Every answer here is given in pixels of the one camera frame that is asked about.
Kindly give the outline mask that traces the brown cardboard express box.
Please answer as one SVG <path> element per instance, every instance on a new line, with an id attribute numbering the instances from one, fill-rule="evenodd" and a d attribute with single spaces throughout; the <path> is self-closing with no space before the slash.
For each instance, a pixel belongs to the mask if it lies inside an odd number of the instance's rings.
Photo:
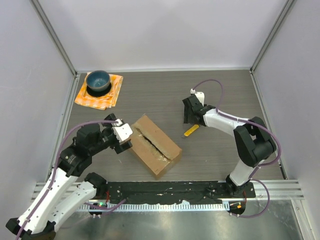
<path id="1" fill-rule="evenodd" d="M 147 115 L 131 125 L 130 151 L 158 180 L 182 158 L 182 149 Z"/>

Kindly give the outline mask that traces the yellow utility knife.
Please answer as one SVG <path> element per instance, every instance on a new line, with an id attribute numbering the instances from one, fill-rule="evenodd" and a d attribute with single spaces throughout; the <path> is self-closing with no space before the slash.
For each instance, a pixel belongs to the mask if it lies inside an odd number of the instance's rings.
<path id="1" fill-rule="evenodd" d="M 200 126 L 198 124 L 194 124 L 193 126 L 191 126 L 188 130 L 186 130 L 183 135 L 182 138 L 187 138 L 189 137 L 192 133 L 194 133 Z"/>

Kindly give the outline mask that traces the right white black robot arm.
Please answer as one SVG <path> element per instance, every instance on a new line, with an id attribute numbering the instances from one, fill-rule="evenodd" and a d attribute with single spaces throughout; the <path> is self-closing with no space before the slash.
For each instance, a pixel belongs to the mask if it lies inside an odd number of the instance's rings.
<path id="1" fill-rule="evenodd" d="M 239 161 L 226 177 L 226 193 L 233 198 L 243 193 L 258 167 L 276 151 L 271 132 L 259 117 L 241 118 L 202 103 L 196 94 L 182 100 L 183 122 L 220 130 L 234 137 Z"/>

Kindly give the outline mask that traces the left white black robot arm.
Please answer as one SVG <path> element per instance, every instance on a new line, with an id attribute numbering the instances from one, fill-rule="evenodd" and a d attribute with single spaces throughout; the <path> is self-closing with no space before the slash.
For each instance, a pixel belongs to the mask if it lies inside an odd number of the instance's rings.
<path id="1" fill-rule="evenodd" d="M 59 147 L 53 170 L 28 209 L 17 218 L 11 218 L 6 228 L 17 240 L 52 240 L 64 222 L 88 200 L 102 199 L 107 192 L 107 181 L 92 172 L 73 193 L 66 191 L 92 164 L 93 156 L 110 148 L 117 154 L 132 147 L 133 134 L 128 123 L 112 113 L 103 120 L 87 121 L 73 127 L 64 137 L 76 132 L 72 144 Z"/>

